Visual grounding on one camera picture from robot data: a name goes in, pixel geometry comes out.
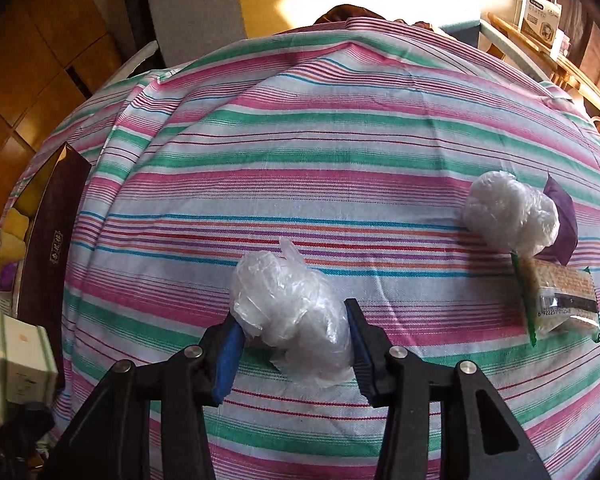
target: crumpled plastic bag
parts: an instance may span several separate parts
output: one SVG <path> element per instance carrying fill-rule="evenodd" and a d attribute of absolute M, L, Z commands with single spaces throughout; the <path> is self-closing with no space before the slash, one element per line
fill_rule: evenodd
<path fill-rule="evenodd" d="M 306 266 L 288 238 L 284 258 L 245 254 L 235 269 L 231 313 L 245 334 L 278 351 L 271 359 L 293 381 L 320 387 L 353 378 L 353 350 L 344 302 L 327 277 Z"/>
<path fill-rule="evenodd" d="M 554 201 L 506 171 L 488 171 L 471 184 L 464 224 L 493 249 L 522 257 L 552 245 L 560 228 Z"/>

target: plastic bag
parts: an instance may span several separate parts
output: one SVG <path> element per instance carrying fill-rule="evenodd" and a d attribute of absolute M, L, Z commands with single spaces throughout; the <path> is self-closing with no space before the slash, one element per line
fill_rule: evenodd
<path fill-rule="evenodd" d="M 579 332 L 600 342 L 596 289 L 588 267 L 569 267 L 511 256 L 523 291 L 531 345 L 551 332 Z"/>
<path fill-rule="evenodd" d="M 231 313 L 247 336 L 279 349 L 271 362 L 291 380 L 321 387 L 353 378 L 344 302 L 326 276 L 309 269 L 288 238 L 284 258 L 245 254 L 235 269 Z"/>
<path fill-rule="evenodd" d="M 560 228 L 554 201 L 506 171 L 488 171 L 471 184 L 464 224 L 492 248 L 525 257 L 552 245 Z"/>

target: cardboard box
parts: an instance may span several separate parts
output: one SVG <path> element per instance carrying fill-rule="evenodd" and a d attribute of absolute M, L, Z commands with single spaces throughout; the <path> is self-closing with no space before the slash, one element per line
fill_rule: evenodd
<path fill-rule="evenodd" d="M 29 225 L 24 238 L 26 254 L 14 279 L 10 315 L 45 329 L 58 370 L 59 388 L 64 386 L 64 272 L 75 215 L 90 171 L 91 164 L 65 143 L 40 167 L 13 204 L 29 218 Z"/>
<path fill-rule="evenodd" d="M 45 329 L 0 311 L 0 422 L 12 404 L 51 405 L 57 375 Z"/>
<path fill-rule="evenodd" d="M 522 0 L 518 30 L 551 48 L 556 40 L 561 13 L 562 6 L 549 0 Z"/>

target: brown box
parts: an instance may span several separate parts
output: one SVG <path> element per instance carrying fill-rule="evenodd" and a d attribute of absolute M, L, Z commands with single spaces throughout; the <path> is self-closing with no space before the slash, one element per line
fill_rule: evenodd
<path fill-rule="evenodd" d="M 56 367 L 58 387 L 64 386 L 62 367 L 62 292 L 64 271 L 75 216 L 91 164 L 67 143 L 42 165 L 13 207 L 29 217 L 21 262 L 13 292 L 13 317 L 44 327 Z"/>

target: metal screw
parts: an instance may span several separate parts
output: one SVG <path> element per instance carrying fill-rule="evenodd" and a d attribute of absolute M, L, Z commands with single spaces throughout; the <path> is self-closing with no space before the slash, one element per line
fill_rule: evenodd
<path fill-rule="evenodd" d="M 132 362 L 129 359 L 122 359 L 113 365 L 113 371 L 117 374 L 126 374 L 131 370 Z"/>
<path fill-rule="evenodd" d="M 407 357 L 409 351 L 404 346 L 392 346 L 389 348 L 389 355 L 391 357 L 395 357 L 396 359 L 404 359 Z"/>
<path fill-rule="evenodd" d="M 460 363 L 460 371 L 464 372 L 465 374 L 475 374 L 477 369 L 478 367 L 473 361 L 462 361 Z"/>
<path fill-rule="evenodd" d="M 184 355 L 189 359 L 196 359 L 202 355 L 202 348 L 198 345 L 187 346 L 184 349 Z"/>

